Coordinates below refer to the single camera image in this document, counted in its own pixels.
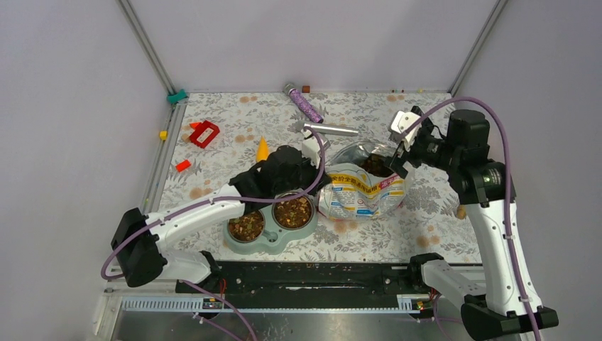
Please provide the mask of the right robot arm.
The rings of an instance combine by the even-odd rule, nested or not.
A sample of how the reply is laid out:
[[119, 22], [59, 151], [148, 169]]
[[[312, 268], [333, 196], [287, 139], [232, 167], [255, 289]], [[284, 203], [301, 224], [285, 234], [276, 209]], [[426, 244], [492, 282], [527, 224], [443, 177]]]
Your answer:
[[436, 253], [410, 259], [408, 286], [429, 288], [459, 309], [474, 340], [489, 340], [558, 326], [556, 310], [546, 307], [530, 279], [516, 220], [515, 190], [508, 162], [489, 158], [490, 124], [484, 114], [460, 109], [449, 116], [447, 132], [434, 136], [434, 124], [418, 107], [393, 117], [390, 140], [398, 147], [390, 167], [399, 175], [408, 166], [430, 166], [447, 174], [452, 190], [474, 229], [485, 278], [478, 286]]

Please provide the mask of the pet food bag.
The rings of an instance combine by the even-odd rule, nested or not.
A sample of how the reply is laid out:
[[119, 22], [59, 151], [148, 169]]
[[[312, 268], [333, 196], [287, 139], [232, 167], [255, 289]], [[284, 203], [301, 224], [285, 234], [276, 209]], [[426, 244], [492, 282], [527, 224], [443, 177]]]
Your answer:
[[389, 168], [395, 148], [375, 141], [354, 142], [331, 157], [326, 174], [332, 182], [317, 197], [318, 211], [334, 221], [377, 219], [399, 207], [409, 191], [415, 167]]

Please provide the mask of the yellow plastic scoop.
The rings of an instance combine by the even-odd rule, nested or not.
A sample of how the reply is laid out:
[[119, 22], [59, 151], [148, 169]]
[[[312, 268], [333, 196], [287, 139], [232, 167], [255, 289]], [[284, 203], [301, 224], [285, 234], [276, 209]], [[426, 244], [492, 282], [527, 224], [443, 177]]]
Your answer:
[[256, 152], [256, 162], [266, 161], [269, 156], [269, 148], [264, 136], [260, 138]]

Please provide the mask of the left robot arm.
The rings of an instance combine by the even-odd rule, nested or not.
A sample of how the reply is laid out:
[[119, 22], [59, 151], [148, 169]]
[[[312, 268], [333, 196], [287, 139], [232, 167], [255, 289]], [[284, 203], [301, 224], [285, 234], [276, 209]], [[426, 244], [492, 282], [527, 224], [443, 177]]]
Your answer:
[[294, 197], [315, 195], [330, 184], [324, 161], [313, 161], [292, 146], [280, 146], [268, 158], [231, 178], [220, 189], [163, 212], [125, 211], [102, 268], [110, 281], [122, 278], [130, 288], [155, 280], [189, 281], [210, 292], [220, 282], [218, 266], [207, 251], [190, 253], [173, 244], [205, 227], [257, 212]]

